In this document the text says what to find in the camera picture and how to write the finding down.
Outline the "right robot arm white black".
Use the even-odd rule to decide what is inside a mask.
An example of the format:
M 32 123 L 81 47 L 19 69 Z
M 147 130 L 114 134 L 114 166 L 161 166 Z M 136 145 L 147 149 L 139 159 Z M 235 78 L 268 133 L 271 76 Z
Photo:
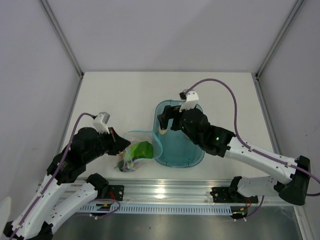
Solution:
M 182 131 L 195 145 L 212 156 L 236 160 L 267 174 L 265 177 L 236 176 L 229 187 L 214 187 L 215 203 L 252 203 L 259 196 L 279 196 L 289 204 L 303 206 L 310 182 L 310 160 L 304 156 L 285 157 L 259 149 L 225 128 L 211 125 L 199 109 L 164 107 L 157 116 L 161 131 Z

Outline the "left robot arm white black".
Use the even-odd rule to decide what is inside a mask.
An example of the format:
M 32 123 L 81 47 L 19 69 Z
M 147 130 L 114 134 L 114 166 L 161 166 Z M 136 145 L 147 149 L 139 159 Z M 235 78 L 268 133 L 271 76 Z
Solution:
M 61 224 L 83 205 L 108 198 L 109 182 L 94 173 L 76 193 L 57 204 L 61 195 L 86 170 L 88 163 L 105 154 L 116 156 L 130 144 L 112 127 L 103 133 L 84 127 L 72 134 L 68 145 L 53 158 L 31 202 L 16 220 L 5 224 L 3 234 L 11 240 L 52 239 Z

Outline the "green bell pepper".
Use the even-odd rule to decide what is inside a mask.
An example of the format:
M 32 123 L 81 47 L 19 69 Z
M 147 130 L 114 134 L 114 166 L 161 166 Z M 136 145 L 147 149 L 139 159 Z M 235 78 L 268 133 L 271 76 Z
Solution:
M 132 159 L 152 159 L 154 157 L 153 145 L 148 141 L 134 143 L 129 148 Z

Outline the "white egg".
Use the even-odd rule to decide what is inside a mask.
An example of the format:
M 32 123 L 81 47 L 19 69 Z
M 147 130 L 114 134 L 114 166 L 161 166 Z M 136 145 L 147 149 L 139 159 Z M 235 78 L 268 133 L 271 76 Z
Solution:
M 161 127 L 158 128 L 158 132 L 160 135 L 165 135 L 168 132 L 168 128 L 162 129 Z

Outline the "purple eggplant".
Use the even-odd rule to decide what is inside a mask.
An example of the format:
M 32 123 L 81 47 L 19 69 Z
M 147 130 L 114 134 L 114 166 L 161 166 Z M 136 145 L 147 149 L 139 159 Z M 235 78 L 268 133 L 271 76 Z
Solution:
M 133 163 L 128 163 L 125 162 L 124 166 L 123 166 L 123 173 L 130 173 L 130 172 L 135 172 L 136 169 L 134 168 L 134 164 Z

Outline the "clear zip top bag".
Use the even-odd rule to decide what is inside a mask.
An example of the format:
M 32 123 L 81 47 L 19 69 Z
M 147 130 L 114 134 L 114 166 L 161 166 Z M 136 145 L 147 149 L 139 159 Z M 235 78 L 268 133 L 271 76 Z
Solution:
M 115 166 L 122 173 L 134 172 L 146 162 L 155 161 L 163 153 L 163 146 L 153 131 L 133 130 L 123 134 L 130 145 L 119 154 Z

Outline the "dark green chili pepper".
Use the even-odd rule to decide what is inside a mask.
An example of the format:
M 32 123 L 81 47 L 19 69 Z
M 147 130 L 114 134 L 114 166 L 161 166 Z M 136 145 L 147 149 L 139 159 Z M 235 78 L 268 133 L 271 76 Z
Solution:
M 122 172 L 124 169 L 124 161 L 123 160 L 118 161 L 114 168 Z

